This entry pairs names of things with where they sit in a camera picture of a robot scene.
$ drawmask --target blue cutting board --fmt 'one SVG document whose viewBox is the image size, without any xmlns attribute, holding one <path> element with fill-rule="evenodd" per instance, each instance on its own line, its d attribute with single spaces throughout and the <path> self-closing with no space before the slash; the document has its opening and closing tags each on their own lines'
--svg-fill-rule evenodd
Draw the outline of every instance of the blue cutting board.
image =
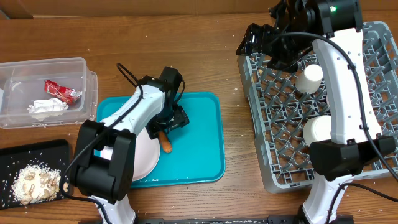
<svg viewBox="0 0 398 224">
<path fill-rule="evenodd" d="M 98 106 L 97 121 L 112 115 L 130 96 L 107 98 Z M 168 135 L 172 152 L 160 152 L 155 169 L 131 188 L 214 182 L 225 172 L 220 101 L 212 93 L 184 93 L 178 103 L 190 123 Z"/>
</svg>

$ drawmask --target clear plastic container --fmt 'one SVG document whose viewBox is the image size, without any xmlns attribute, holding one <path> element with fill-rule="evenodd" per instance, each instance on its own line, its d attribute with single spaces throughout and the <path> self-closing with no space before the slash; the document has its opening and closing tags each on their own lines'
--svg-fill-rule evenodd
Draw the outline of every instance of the clear plastic container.
<svg viewBox="0 0 398 224">
<path fill-rule="evenodd" d="M 44 81 L 82 92 L 65 111 L 28 113 L 35 100 L 55 98 L 44 91 Z M 28 128 L 78 124 L 94 120 L 98 102 L 98 81 L 83 58 L 58 58 L 0 63 L 0 128 Z M 46 118 L 39 121 L 34 115 Z"/>
</svg>

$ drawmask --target red snack packet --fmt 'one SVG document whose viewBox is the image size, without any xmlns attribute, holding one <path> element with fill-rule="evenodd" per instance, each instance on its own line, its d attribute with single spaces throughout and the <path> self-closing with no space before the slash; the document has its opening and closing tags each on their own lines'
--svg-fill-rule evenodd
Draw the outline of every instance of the red snack packet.
<svg viewBox="0 0 398 224">
<path fill-rule="evenodd" d="M 56 96 L 58 99 L 66 102 L 67 104 L 72 104 L 81 97 L 80 91 L 60 86 L 51 80 L 44 81 L 44 91 Z"/>
</svg>

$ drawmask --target white tissue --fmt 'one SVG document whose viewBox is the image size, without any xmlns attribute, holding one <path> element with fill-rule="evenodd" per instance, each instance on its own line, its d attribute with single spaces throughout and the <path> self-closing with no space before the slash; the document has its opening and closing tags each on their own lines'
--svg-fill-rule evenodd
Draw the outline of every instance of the white tissue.
<svg viewBox="0 0 398 224">
<path fill-rule="evenodd" d="M 49 100 L 35 100 L 33 105 L 29 105 L 28 112 L 29 113 L 43 113 L 43 112 L 52 112 L 52 111 L 64 111 L 68 109 L 67 103 L 61 101 L 58 98 L 52 98 Z M 51 116 L 59 116 L 63 113 L 50 113 L 50 114 L 41 114 L 41 115 L 31 115 L 33 118 L 38 121 L 43 121 L 45 118 Z"/>
</svg>

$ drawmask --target gray plastic basket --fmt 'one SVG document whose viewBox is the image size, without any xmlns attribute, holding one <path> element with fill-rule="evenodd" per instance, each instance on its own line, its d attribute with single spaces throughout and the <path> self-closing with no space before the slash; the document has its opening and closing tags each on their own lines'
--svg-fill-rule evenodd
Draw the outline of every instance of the gray plastic basket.
<svg viewBox="0 0 398 224">
<path fill-rule="evenodd" d="M 398 49 L 388 26 L 383 22 L 364 24 L 363 60 L 371 102 L 384 135 L 398 136 Z M 271 193 L 298 190 L 312 184 L 312 169 L 308 146 L 302 129 L 310 118 L 330 114 L 326 103 L 326 88 L 322 82 L 314 94 L 301 94 L 295 87 L 297 75 L 308 65 L 318 63 L 310 53 L 299 63 L 297 73 L 267 68 L 263 54 L 239 56 L 244 94 L 247 96 L 255 132 L 255 146 L 262 181 Z M 386 157 L 398 171 L 398 149 Z M 376 161 L 364 168 L 356 179 L 374 179 L 390 175 Z"/>
</svg>

